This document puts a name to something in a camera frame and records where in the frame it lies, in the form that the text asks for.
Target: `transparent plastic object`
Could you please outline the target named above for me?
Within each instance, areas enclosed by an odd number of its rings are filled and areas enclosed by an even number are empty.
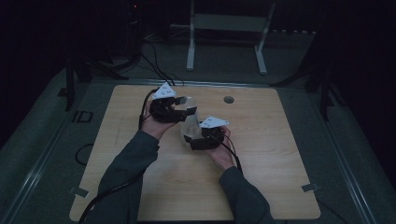
[[[180,102],[180,109],[186,110],[188,108],[196,107],[197,103],[195,98],[190,96],[185,96]],[[185,146],[189,144],[184,139],[184,135],[190,137],[191,139],[201,138],[201,129],[199,127],[198,112],[195,114],[187,116],[184,122],[180,122],[180,137],[181,142]]]

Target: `sleeve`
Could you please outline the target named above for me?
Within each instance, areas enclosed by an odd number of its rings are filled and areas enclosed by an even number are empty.
[[[157,160],[158,144],[156,138],[138,131],[108,166],[99,184],[98,195],[137,178]],[[136,223],[142,184],[143,176],[140,176],[132,185],[103,198],[87,215],[84,223]]]
[[[236,167],[224,171],[219,182],[226,194],[235,223],[275,223],[269,203]]]

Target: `hand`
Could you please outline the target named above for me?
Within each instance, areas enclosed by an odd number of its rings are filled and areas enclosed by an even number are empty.
[[[221,127],[224,131],[224,134],[230,137],[230,130],[226,127]],[[224,145],[230,147],[230,140],[225,137],[223,141]],[[230,167],[233,167],[233,155],[231,152],[224,147],[224,145],[219,145],[215,149],[205,150],[205,152],[209,155],[212,161],[222,170],[225,171]]]
[[[142,124],[142,131],[150,134],[151,136],[160,140],[163,137],[163,134],[173,126],[175,123],[162,123],[157,121],[154,117],[152,117],[149,113],[149,106],[151,105],[151,101],[146,103],[146,113],[144,116],[144,121]]]

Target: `person's right arm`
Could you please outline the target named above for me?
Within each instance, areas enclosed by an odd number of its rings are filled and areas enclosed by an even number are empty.
[[[223,127],[229,137],[230,130]],[[228,138],[224,144],[230,146]],[[232,154],[223,145],[206,150],[213,162],[223,171],[219,180],[235,223],[275,223],[270,213],[270,205],[257,188],[251,185],[233,165]]]

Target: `dark background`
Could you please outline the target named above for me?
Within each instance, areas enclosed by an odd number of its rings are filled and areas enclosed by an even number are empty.
[[[125,38],[108,36],[106,29],[109,24],[119,22],[120,25],[113,25],[116,34],[117,27],[123,25],[125,14],[120,10],[125,9],[125,2],[95,2],[96,7],[91,0],[0,3],[0,146],[12,135],[51,78],[64,68],[65,40],[75,43],[81,52],[96,60],[111,61],[112,53],[121,48],[119,43]],[[171,22],[189,24],[188,10],[185,10],[189,1],[145,2],[139,12],[143,21],[157,26],[156,29],[166,32]],[[220,10],[216,5],[224,3],[202,0],[197,4],[197,9],[210,12]],[[251,4],[257,2],[227,1],[226,9],[239,12],[244,5]],[[98,17],[97,8],[104,13],[102,17]],[[285,0],[278,1],[271,27],[271,30],[289,33],[318,31],[302,70],[314,63],[330,66],[331,81],[354,113],[393,186],[396,186],[392,172],[396,168],[393,156],[396,148],[395,26],[396,4],[390,0]]]

